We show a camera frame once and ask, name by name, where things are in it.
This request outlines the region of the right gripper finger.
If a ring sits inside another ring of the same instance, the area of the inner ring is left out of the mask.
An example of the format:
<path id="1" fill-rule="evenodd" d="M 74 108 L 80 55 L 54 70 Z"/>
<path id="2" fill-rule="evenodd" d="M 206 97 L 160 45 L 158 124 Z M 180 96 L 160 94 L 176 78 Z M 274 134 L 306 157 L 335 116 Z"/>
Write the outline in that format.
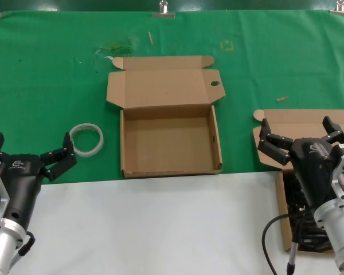
<path id="1" fill-rule="evenodd" d="M 322 125 L 326 131 L 326 135 L 321 139 L 328 143 L 344 143 L 344 131 L 339 124 L 332 122 L 329 116 L 325 116 Z"/>
<path id="2" fill-rule="evenodd" d="M 290 161 L 291 157 L 288 152 L 294 140 L 272 133 L 266 118 L 261 121 L 259 139 L 259 145 L 257 146 L 259 151 L 283 166 Z"/>

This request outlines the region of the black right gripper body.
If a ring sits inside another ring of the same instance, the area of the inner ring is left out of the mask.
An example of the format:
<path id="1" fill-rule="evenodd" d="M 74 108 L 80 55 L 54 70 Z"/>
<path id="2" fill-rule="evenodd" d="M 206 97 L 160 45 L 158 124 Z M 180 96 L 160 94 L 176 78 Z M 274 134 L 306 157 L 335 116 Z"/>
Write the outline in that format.
<path id="1" fill-rule="evenodd" d="M 290 161 L 306 201 L 311 209 L 317 209 L 335 198 L 331 191 L 334 161 L 330 156 L 338 137 L 299 138 L 289 149 Z"/>

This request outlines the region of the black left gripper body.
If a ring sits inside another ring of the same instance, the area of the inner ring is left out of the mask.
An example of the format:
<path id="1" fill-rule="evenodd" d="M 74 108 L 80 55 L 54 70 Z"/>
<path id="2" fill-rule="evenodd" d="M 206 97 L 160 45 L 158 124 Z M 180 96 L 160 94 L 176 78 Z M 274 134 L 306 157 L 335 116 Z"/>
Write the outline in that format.
<path id="1" fill-rule="evenodd" d="M 0 179 L 9 195 L 3 217 L 25 230 L 41 190 L 43 167 L 40 157 L 31 154 L 8 155 L 0 160 Z"/>

